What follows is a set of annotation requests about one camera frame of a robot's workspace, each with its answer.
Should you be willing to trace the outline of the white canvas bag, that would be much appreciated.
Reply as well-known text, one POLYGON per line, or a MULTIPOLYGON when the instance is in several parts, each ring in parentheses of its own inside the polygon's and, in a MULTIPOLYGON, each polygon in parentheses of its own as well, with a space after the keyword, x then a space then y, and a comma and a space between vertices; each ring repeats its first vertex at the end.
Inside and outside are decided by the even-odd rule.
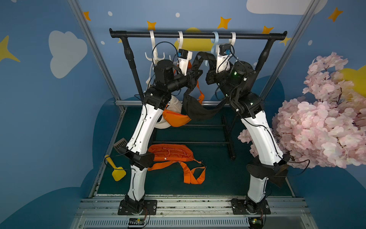
MULTIPOLYGON (((153 64, 151 64, 151 66, 150 66, 149 77, 146 80, 146 84, 147 84, 146 89, 149 89, 152 86, 152 78, 153 78, 153 76, 152 76, 153 67, 152 66, 153 66, 153 64)), ((166 107, 166 110, 168 110, 170 112, 173 112, 173 113, 177 113, 177 114, 180 115, 181 111, 182 111, 182 104, 174 95, 172 95, 171 100, 170 100, 170 102, 168 103, 168 105, 166 107)), ((155 128, 157 128, 157 129, 166 129, 166 128, 169 128, 171 126, 172 125, 170 124, 170 122, 168 122, 166 120, 166 118, 162 115, 160 121, 158 121, 156 123, 155 128)))

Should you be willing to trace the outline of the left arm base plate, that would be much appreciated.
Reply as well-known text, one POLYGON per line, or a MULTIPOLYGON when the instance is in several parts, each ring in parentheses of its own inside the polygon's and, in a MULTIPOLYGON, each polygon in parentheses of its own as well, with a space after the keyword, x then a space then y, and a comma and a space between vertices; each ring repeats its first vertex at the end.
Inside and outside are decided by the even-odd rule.
POLYGON ((156 215, 157 200, 135 201, 123 199, 118 208, 118 215, 156 215))

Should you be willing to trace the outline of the orange sling bag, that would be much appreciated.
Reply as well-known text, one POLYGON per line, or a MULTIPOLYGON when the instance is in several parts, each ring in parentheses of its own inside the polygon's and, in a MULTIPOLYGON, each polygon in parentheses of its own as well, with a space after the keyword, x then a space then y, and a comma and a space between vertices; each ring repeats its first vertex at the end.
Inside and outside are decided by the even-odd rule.
MULTIPOLYGON (((175 65, 173 61, 170 60, 161 60, 158 62, 158 65, 163 68, 163 77, 164 77, 164 85, 163 89, 165 89, 168 94, 171 94, 174 91, 180 90, 187 85, 187 78, 184 76, 179 68, 179 65, 175 65)), ((167 105, 163 111, 163 116, 166 118, 168 122, 172 125, 172 127, 181 127, 188 124, 191 119, 187 114, 177 114, 166 110, 167 105)))

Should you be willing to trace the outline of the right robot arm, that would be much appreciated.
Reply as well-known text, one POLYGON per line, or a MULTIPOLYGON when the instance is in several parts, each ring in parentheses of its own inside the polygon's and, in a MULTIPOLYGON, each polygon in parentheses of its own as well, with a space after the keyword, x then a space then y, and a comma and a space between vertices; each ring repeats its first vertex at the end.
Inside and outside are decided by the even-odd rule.
POLYGON ((256 147, 258 155, 246 167, 250 174, 249 190, 241 203, 247 213, 268 213, 266 185, 268 180, 283 182, 287 175, 290 156, 284 154, 275 141, 267 122, 260 97, 251 92, 257 72, 246 62, 220 61, 206 78, 208 84, 217 84, 242 123, 256 147))

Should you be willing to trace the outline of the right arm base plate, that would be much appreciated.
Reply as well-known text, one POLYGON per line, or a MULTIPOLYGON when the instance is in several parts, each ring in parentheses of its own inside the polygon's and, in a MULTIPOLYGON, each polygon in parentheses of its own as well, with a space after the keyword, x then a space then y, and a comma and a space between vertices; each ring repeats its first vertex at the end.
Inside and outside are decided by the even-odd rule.
POLYGON ((271 214, 267 200, 264 198, 260 202, 255 203, 251 199, 231 199, 232 211, 234 215, 267 215, 271 214))

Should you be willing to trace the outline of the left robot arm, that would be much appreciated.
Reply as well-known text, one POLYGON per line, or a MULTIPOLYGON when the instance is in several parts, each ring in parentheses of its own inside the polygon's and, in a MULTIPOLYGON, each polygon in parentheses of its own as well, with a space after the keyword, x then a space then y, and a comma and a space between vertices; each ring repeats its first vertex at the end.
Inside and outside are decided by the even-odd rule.
POLYGON ((116 151, 130 160, 131 182, 128 193, 121 201, 118 215, 142 215, 148 212, 144 204, 145 180, 148 168, 152 167, 154 155, 148 151, 150 137, 158 119, 170 102, 172 92, 181 88, 195 88, 201 70, 189 70, 188 64, 193 53, 188 50, 176 51, 177 62, 163 59, 155 63, 155 79, 141 100, 141 116, 132 138, 116 151))

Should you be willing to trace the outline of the black sling bag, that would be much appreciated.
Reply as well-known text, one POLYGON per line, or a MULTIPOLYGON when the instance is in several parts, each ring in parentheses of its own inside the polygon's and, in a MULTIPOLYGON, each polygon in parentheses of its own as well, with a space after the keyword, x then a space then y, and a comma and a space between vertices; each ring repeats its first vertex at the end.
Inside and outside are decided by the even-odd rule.
MULTIPOLYGON (((203 61, 206 60, 206 55, 209 54, 207 52, 198 52, 191 69, 197 70, 200 68, 203 61)), ((216 71, 216 65, 209 68, 209 70, 215 69, 216 71)), ((193 121, 204 121, 207 119, 212 118, 215 116, 227 103, 227 99, 222 100, 217 106, 215 106, 212 109, 206 109, 202 106, 202 102, 204 100, 204 95, 202 94, 199 100, 196 98, 190 96, 190 93, 196 88, 196 87, 188 87, 186 92, 184 93, 183 98, 183 108, 186 112, 186 114, 189 116, 189 118, 193 121)))

